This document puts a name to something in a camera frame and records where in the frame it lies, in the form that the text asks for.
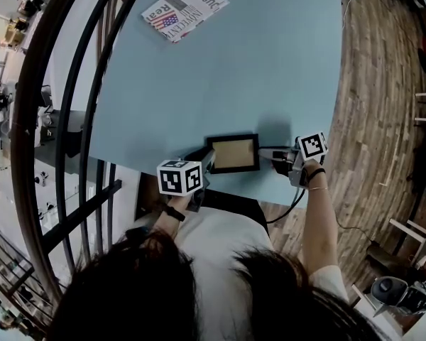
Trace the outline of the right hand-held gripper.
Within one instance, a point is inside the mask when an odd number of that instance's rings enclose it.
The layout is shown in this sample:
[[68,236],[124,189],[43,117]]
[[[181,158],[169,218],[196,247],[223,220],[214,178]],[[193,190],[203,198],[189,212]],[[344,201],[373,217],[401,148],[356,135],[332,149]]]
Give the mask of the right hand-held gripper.
[[259,154],[271,154],[275,171],[289,178],[290,184],[298,188],[308,187],[306,162],[320,161],[328,152],[324,134],[320,131],[310,136],[297,137],[291,147],[262,147]]

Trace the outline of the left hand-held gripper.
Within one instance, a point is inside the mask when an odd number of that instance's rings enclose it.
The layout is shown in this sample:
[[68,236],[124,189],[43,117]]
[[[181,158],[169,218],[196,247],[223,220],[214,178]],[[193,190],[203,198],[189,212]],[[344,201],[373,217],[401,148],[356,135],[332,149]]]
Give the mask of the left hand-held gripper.
[[157,167],[159,193],[167,196],[186,197],[191,200],[187,210],[198,212],[204,201],[209,181],[205,173],[214,166],[216,152],[213,148],[200,150],[201,162],[166,160]]

